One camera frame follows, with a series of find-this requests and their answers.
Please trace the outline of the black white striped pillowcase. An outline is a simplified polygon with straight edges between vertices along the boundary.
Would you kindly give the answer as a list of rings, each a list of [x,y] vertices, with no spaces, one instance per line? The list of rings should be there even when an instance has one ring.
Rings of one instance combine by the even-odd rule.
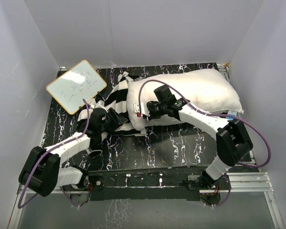
[[[96,133],[90,130],[86,131],[86,135],[91,139],[92,145],[99,145],[107,135],[123,135],[123,136],[145,136],[146,130],[136,130],[130,121],[126,99],[129,92],[129,83],[138,81],[138,76],[130,75],[128,72],[123,72],[118,76],[118,84],[113,88],[107,98],[103,99],[101,96],[95,96],[90,102],[89,111],[81,111],[78,116],[76,131],[82,133],[85,129],[91,113],[95,108],[104,108],[109,110],[113,108],[118,114],[128,119],[128,122],[123,124],[113,133]]]

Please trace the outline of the white pillow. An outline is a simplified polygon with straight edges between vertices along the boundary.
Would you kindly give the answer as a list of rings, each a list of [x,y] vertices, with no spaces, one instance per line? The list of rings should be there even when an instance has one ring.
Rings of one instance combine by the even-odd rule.
[[[151,81],[143,86],[143,83],[148,80]],[[166,126],[181,123],[181,121],[167,115],[151,121],[137,116],[134,105],[138,104],[139,90],[142,86],[142,103],[158,100],[153,91],[162,86],[162,84],[154,80],[159,80],[172,86],[176,91],[171,90],[171,92],[175,95],[176,99],[181,98],[176,93],[180,92],[187,100],[205,111],[215,114],[220,114],[224,111],[244,112],[238,93],[220,72],[215,69],[201,69],[176,74],[159,74],[128,83],[127,111],[129,119],[136,130],[142,130],[147,126]]]

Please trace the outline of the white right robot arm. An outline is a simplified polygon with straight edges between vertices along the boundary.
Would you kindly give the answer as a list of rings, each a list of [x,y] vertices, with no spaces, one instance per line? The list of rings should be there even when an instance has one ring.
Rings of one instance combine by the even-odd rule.
[[[147,103],[151,118],[168,115],[201,129],[216,141],[217,156],[200,178],[206,188],[216,188],[220,184],[220,177],[253,148],[253,143],[241,121],[208,114],[183,97],[176,99],[167,85],[156,88],[154,94],[158,101]]]

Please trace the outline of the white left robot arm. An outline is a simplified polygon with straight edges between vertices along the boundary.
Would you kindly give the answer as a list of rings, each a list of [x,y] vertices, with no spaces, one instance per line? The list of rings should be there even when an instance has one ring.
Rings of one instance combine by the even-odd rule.
[[[106,134],[112,134],[127,122],[128,119],[113,108],[86,111],[72,136],[53,146],[36,146],[31,150],[19,183],[43,197],[56,187],[67,185],[85,190],[89,184],[86,172],[78,166],[63,168],[62,164],[81,151],[97,150]]]

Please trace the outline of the yellow framed whiteboard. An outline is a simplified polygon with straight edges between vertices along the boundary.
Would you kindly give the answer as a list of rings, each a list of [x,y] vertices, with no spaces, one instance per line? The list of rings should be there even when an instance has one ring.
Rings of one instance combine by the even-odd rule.
[[[106,81],[93,66],[82,60],[46,86],[47,92],[70,115],[75,114],[98,92],[105,89]]]

